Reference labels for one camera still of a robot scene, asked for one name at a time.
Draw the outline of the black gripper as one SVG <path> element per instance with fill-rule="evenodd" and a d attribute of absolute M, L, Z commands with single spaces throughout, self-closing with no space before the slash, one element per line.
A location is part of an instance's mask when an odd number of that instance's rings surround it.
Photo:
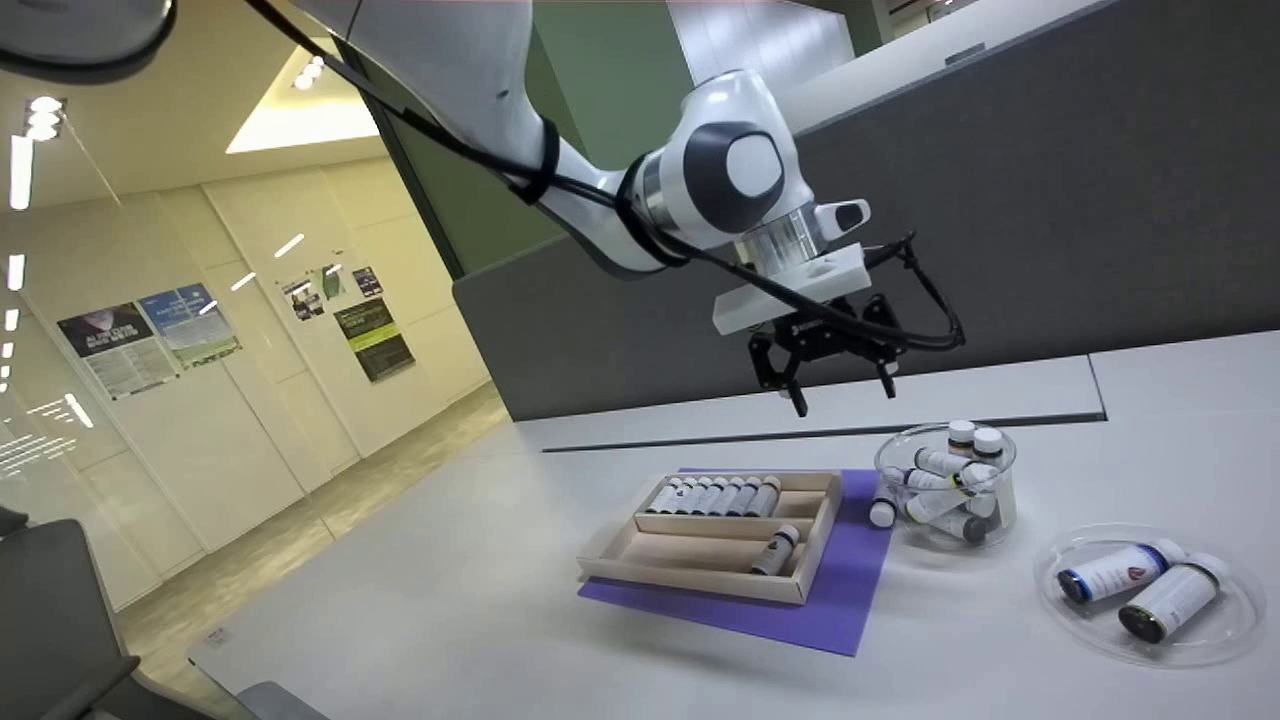
<path fill-rule="evenodd" d="M 797 371 L 807 360 L 823 360 L 836 352 L 851 352 L 868 360 L 876 367 L 883 398 L 898 400 L 901 352 L 889 342 L 841 336 L 827 320 L 803 320 L 803 318 L 783 318 L 767 333 L 755 333 L 748 342 L 753 371 L 761 380 L 783 380 L 783 398 L 791 400 L 797 418 L 807 418 L 807 400 Z"/>

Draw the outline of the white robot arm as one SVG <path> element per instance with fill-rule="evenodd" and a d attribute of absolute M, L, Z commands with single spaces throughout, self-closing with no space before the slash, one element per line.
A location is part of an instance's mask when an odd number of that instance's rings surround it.
<path fill-rule="evenodd" d="M 489 166 L 526 204 L 571 228 L 621 273 L 719 264 L 719 336 L 748 333 L 755 380 L 807 400 L 801 367 L 851 352 L 898 392 L 905 345 L 883 304 L 851 310 L 873 264 L 851 231 L 868 200 L 821 204 L 767 80 L 727 68 L 699 80 L 676 129 L 624 168 L 581 151 L 530 89 L 534 0 L 298 0 L 335 43 L 399 83 L 408 129 Z"/>

